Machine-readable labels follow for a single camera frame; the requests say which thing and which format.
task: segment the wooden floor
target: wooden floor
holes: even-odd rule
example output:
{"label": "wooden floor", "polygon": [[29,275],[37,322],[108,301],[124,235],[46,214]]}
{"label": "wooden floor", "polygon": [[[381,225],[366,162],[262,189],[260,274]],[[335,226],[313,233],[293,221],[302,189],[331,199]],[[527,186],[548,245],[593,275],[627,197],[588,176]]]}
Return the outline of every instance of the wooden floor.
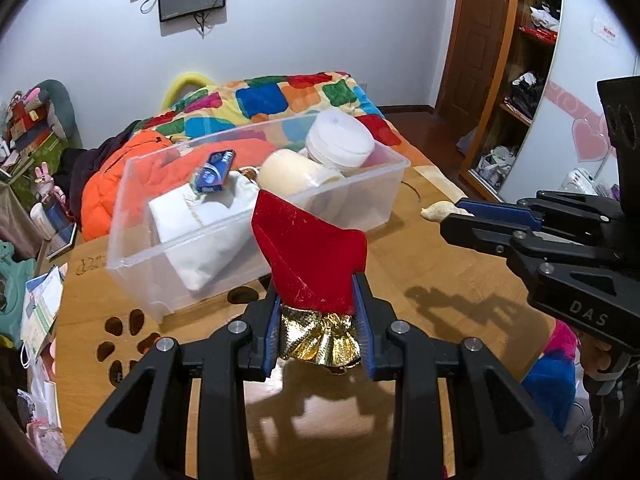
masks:
{"label": "wooden floor", "polygon": [[456,147],[460,134],[446,121],[428,112],[391,113],[386,118],[470,198],[481,198],[459,176],[465,158]]}

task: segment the white cloth bag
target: white cloth bag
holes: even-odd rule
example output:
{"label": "white cloth bag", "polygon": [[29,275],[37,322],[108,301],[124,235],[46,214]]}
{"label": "white cloth bag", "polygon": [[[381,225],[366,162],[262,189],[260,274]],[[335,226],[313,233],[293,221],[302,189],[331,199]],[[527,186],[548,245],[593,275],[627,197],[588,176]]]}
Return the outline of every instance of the white cloth bag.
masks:
{"label": "white cloth bag", "polygon": [[[237,171],[229,173],[225,189],[203,196],[185,184],[149,202],[161,243],[253,210],[258,186]],[[239,253],[252,236],[251,217],[238,219],[200,237],[169,248],[165,254],[191,292],[199,292]]]}

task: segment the pink heart decal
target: pink heart decal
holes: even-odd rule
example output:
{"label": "pink heart decal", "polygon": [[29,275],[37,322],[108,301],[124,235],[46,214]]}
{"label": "pink heart decal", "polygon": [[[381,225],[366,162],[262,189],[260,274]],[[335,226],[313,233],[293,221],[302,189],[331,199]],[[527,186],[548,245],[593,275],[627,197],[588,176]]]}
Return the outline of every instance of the pink heart decal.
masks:
{"label": "pink heart decal", "polygon": [[580,162],[597,162],[609,153],[606,134],[595,132],[586,119],[576,119],[572,126],[575,151]]}

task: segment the wooden table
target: wooden table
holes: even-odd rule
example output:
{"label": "wooden table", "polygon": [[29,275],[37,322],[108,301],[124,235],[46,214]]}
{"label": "wooden table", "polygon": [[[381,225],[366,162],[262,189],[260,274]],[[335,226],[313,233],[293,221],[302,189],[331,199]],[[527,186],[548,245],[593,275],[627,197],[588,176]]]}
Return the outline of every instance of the wooden table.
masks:
{"label": "wooden table", "polygon": [[[390,221],[367,235],[371,289],[393,304],[399,318],[429,335],[453,342],[482,338],[520,379],[545,347],[555,322],[526,305],[526,290],[503,259],[448,246],[438,226],[420,217],[421,207],[445,198],[416,171],[407,170]],[[130,360],[140,359],[136,346],[150,333],[189,342],[208,336],[244,309],[219,296],[167,317],[161,326],[147,316],[140,333],[132,336],[127,323],[134,305],[104,268],[106,248],[104,238],[75,248],[58,316],[56,382],[68,446],[113,391],[108,379],[113,360],[126,371]],[[251,286],[264,295],[258,282]],[[105,331],[113,316],[125,327],[118,337]],[[103,341],[113,342],[115,351],[98,362],[97,346]],[[244,387],[256,478],[386,478],[393,387],[370,383],[361,367],[332,376],[323,368],[279,360],[269,380]],[[190,407],[191,476],[196,475],[198,388]],[[451,473],[446,416],[444,427]]]}

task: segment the wooden door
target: wooden door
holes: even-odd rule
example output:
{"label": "wooden door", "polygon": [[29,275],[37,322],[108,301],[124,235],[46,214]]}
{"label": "wooden door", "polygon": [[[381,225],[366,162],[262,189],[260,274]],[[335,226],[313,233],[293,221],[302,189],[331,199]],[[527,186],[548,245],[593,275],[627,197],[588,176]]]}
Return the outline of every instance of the wooden door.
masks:
{"label": "wooden door", "polygon": [[437,111],[460,136],[478,126],[509,0],[459,0]]}

